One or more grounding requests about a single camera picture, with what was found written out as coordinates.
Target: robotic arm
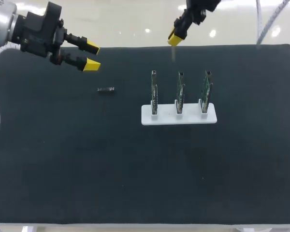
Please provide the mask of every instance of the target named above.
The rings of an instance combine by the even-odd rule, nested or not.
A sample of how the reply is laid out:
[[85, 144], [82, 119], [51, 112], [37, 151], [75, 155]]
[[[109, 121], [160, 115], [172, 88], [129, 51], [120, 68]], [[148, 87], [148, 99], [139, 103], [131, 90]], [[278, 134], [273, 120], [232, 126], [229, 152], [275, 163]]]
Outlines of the robotic arm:
[[186, 0], [187, 8], [182, 16], [174, 22], [173, 30], [168, 38], [171, 46], [177, 46], [187, 37], [192, 23], [199, 25], [206, 18], [206, 10], [213, 12], [221, 0]]
[[67, 42], [78, 46], [82, 51], [97, 54], [98, 46], [87, 40], [86, 37], [76, 37], [67, 33], [63, 27], [63, 20], [59, 19], [61, 6], [49, 2], [43, 16], [28, 12], [27, 17], [16, 13], [14, 3], [0, 0], [0, 46], [7, 42], [20, 44], [20, 50], [40, 57], [50, 54], [50, 62], [56, 65], [66, 62], [81, 71], [96, 71], [100, 63], [84, 57], [72, 58], [60, 50], [61, 45]]

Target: dark work surface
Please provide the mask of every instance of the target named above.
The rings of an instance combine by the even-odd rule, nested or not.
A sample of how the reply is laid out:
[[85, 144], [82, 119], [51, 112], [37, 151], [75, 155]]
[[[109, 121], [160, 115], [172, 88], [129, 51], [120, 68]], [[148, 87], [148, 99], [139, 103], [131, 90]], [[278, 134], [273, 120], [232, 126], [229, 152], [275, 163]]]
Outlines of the dark work surface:
[[[97, 73], [0, 57], [0, 223], [290, 223], [289, 45], [90, 57]], [[142, 126], [152, 70], [159, 103], [174, 102], [178, 71], [192, 103], [205, 69], [217, 124]]]

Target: white holder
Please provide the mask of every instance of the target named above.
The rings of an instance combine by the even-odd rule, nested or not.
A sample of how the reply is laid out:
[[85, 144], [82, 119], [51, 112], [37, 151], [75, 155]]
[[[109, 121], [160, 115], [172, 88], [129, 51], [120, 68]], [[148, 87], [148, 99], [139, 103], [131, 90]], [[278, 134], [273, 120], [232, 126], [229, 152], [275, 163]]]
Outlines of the white holder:
[[184, 104], [183, 112], [177, 113], [174, 104], [158, 105], [157, 114], [153, 115], [150, 105], [142, 105], [142, 124], [149, 125], [177, 125], [177, 124], [212, 124], [217, 122], [215, 107], [209, 103], [207, 113], [202, 113], [201, 100], [199, 103]]

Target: green circuit board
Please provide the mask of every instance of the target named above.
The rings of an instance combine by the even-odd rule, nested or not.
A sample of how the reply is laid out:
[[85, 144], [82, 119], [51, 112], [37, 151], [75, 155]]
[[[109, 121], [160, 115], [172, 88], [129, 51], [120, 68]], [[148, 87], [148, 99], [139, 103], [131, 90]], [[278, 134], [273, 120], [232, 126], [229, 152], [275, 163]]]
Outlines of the green circuit board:
[[178, 74], [176, 99], [177, 99], [177, 102], [176, 102], [177, 113], [181, 114], [183, 112], [184, 99], [185, 99], [185, 80], [184, 80], [183, 72], [179, 72]]
[[153, 115], [156, 115], [158, 111], [158, 84], [156, 71], [151, 71], [151, 100], [151, 111]]
[[207, 113], [210, 96], [212, 93], [212, 87], [212, 74], [210, 71], [205, 71], [205, 77], [203, 79], [202, 92], [200, 97], [202, 113]]

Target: small black component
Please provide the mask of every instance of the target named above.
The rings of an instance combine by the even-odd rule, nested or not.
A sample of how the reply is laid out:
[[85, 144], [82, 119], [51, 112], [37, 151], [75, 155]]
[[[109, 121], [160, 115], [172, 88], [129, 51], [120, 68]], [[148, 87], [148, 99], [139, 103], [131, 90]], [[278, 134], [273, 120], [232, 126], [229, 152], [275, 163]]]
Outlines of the small black component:
[[184, 73], [178, 73], [178, 82], [177, 82], [177, 102], [176, 102], [176, 109], [177, 113], [181, 114], [183, 112], [184, 107], [184, 99], [185, 99], [185, 80], [184, 80]]
[[151, 100], [151, 111], [153, 115], [156, 115], [158, 111], [158, 84], [156, 71], [151, 71]]
[[207, 113], [209, 100], [212, 93], [212, 74], [210, 71], [205, 71], [205, 77], [203, 79], [203, 85], [202, 85], [202, 92], [201, 92], [201, 109], [202, 113]]
[[115, 87], [98, 88], [98, 92], [114, 92]]

